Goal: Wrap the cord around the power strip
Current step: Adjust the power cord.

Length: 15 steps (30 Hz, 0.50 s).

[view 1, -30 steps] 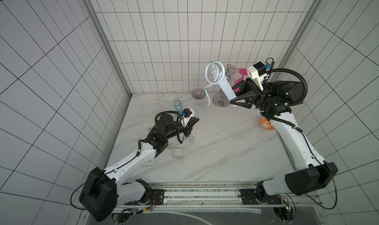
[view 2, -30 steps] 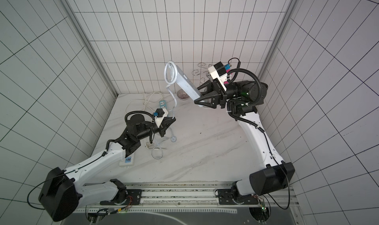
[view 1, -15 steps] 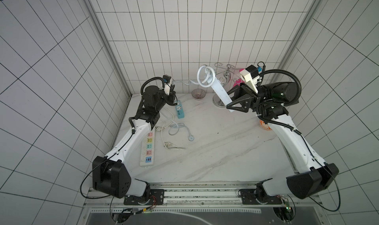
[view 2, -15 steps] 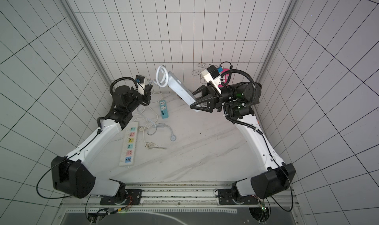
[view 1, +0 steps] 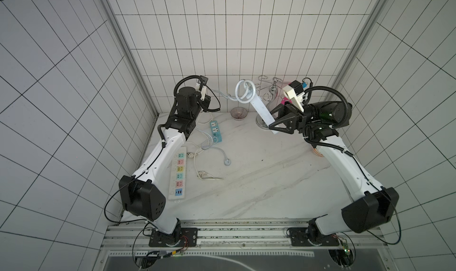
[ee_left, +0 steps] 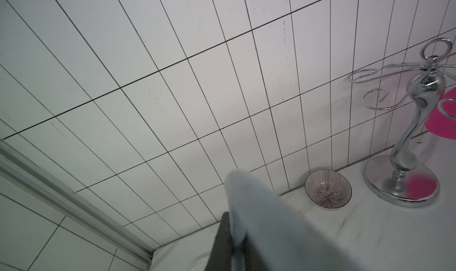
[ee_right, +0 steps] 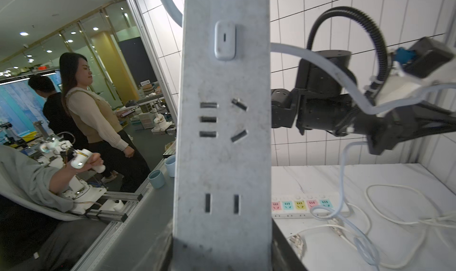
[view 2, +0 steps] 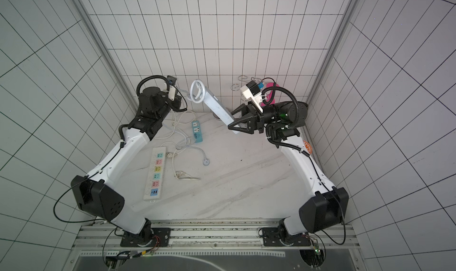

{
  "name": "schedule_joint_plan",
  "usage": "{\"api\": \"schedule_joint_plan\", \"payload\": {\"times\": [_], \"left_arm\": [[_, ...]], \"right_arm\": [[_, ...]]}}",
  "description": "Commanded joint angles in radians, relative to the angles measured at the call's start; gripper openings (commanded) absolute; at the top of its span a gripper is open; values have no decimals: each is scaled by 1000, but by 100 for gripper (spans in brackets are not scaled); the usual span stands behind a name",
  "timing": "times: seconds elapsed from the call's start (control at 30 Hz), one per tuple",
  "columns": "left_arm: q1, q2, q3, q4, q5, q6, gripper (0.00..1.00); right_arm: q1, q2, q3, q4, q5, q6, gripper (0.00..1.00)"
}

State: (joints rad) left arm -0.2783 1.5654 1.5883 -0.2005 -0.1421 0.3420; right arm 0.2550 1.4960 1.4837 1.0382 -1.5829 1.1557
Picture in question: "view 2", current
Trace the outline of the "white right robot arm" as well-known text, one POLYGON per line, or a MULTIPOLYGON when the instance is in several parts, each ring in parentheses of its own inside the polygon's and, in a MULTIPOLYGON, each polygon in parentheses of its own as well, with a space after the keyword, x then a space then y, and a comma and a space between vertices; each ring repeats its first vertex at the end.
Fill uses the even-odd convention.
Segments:
POLYGON ((242 104, 231 112, 239 114, 228 124, 234 132, 265 133, 267 141, 278 148, 304 182, 304 202, 290 216, 280 220, 277 236, 284 246, 292 246, 301 235, 316 233, 344 224, 349 194, 337 188, 319 168, 311 155, 311 146, 300 136, 308 105, 285 101, 259 110, 254 104, 242 104))

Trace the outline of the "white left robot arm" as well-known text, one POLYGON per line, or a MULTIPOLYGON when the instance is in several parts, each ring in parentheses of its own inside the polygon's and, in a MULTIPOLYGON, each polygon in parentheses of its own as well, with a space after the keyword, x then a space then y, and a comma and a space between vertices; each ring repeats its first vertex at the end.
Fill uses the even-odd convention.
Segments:
POLYGON ((148 87, 138 98, 140 105, 135 117, 119 127, 121 140, 85 176, 75 176, 71 190, 80 210, 123 229, 127 244, 147 247, 156 242, 150 220, 133 211, 114 188, 137 153, 162 128, 169 112, 180 109, 182 98, 173 86, 166 91, 148 87))

